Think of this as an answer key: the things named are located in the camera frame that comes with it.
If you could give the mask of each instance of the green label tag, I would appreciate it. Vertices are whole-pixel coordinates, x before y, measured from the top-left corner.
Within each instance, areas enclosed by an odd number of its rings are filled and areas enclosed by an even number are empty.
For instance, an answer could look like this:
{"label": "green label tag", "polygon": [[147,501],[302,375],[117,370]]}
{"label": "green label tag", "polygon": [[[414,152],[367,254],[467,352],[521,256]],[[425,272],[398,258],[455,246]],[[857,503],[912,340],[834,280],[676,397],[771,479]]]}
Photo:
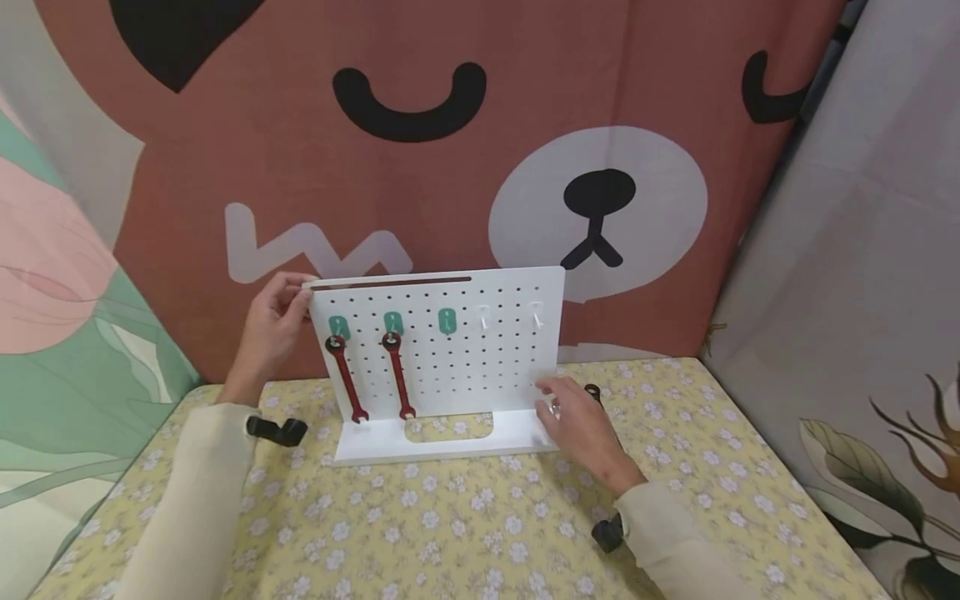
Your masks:
{"label": "green label tag", "polygon": [[403,335],[403,319],[398,312],[383,313],[383,326],[386,327],[387,333]]}
{"label": "green label tag", "polygon": [[344,317],[330,317],[330,335],[339,335],[345,340],[350,339],[350,327]]}
{"label": "green label tag", "polygon": [[457,313],[452,308],[441,308],[437,319],[440,321],[440,331],[445,335],[457,332]]}

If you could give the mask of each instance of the person's left hand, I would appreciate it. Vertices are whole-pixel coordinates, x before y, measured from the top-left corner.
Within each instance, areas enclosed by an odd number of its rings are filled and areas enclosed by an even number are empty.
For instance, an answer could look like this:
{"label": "person's left hand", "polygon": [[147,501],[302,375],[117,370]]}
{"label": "person's left hand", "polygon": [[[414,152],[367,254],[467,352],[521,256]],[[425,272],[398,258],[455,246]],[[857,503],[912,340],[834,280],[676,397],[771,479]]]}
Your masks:
{"label": "person's left hand", "polygon": [[264,384],[290,356],[300,329],[309,321],[313,292],[300,285],[316,276],[277,273],[251,302],[243,337],[217,402],[256,406]]}

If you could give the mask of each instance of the floral fabric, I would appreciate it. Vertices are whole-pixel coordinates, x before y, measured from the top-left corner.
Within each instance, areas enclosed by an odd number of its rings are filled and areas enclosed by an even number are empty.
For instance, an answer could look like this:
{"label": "floral fabric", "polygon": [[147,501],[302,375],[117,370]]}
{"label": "floral fabric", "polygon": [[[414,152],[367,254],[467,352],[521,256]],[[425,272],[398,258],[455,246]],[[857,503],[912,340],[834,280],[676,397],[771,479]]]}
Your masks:
{"label": "floral fabric", "polygon": [[[665,480],[764,598],[887,598],[803,488],[694,359],[570,365],[602,389],[624,447]],[[162,496],[192,392],[35,592],[108,600]],[[227,599],[659,598],[626,545],[590,528],[613,498],[560,453],[332,468],[341,418],[326,380],[277,382],[261,406],[310,424],[261,443],[242,500]],[[475,436],[484,416],[420,420],[411,438]]]}

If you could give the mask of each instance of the hand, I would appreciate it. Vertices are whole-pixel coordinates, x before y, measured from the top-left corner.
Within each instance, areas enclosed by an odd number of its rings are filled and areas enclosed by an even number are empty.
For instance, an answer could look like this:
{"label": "hand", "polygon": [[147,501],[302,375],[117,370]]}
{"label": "hand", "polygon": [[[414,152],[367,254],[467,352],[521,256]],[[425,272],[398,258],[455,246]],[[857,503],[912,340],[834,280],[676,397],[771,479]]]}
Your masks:
{"label": "hand", "polygon": [[624,452],[600,402],[570,377],[545,377],[537,381],[545,394],[553,394],[554,416],[543,400],[537,400],[537,416],[554,442],[570,458],[602,481],[616,497],[633,486],[646,483],[634,460]]}
{"label": "hand", "polygon": [[313,292],[300,285],[316,276],[277,273],[250,304],[243,337],[217,402],[256,406],[264,384],[290,356]]}

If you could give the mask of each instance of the finger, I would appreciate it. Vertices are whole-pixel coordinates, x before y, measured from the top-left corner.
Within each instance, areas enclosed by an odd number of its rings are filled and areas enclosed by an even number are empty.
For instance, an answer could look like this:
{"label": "finger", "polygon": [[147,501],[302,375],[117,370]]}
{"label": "finger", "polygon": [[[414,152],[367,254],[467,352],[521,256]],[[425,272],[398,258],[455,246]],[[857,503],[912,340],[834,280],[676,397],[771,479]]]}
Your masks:
{"label": "finger", "polygon": [[303,317],[306,316],[306,311],[310,306],[310,299],[312,297],[312,291],[300,290],[297,295],[290,300],[290,306],[281,318],[283,323],[291,327],[299,327],[300,324],[303,323]]}
{"label": "finger", "polygon": [[566,386],[570,392],[582,392],[584,389],[580,387],[580,384],[574,380],[573,377],[567,376],[562,377],[560,381]]}
{"label": "finger", "polygon": [[534,385],[544,394],[556,394],[558,389],[565,387],[559,377],[541,377]]}
{"label": "finger", "polygon": [[320,279],[315,275],[310,275],[308,273],[288,273],[287,274],[287,283],[290,285],[300,286],[304,283],[309,283],[310,281],[316,281]]}
{"label": "finger", "polygon": [[280,301],[280,306],[288,306],[294,298],[297,297],[297,294],[300,293],[300,288],[298,285],[288,285],[283,288],[283,291],[280,292],[278,300]]}
{"label": "finger", "polygon": [[537,410],[537,417],[540,419],[540,422],[543,423],[543,428],[546,429],[547,435],[550,436],[551,440],[556,441],[557,436],[560,435],[560,423],[557,421],[557,418],[553,416],[553,413],[550,412],[546,402],[543,400],[537,400],[534,408]]}
{"label": "finger", "polygon": [[267,281],[267,285],[263,286],[263,289],[260,290],[258,296],[267,300],[276,298],[276,296],[283,291],[283,288],[287,286],[288,275],[290,274],[282,271],[274,273],[274,276],[270,277],[270,281]]}

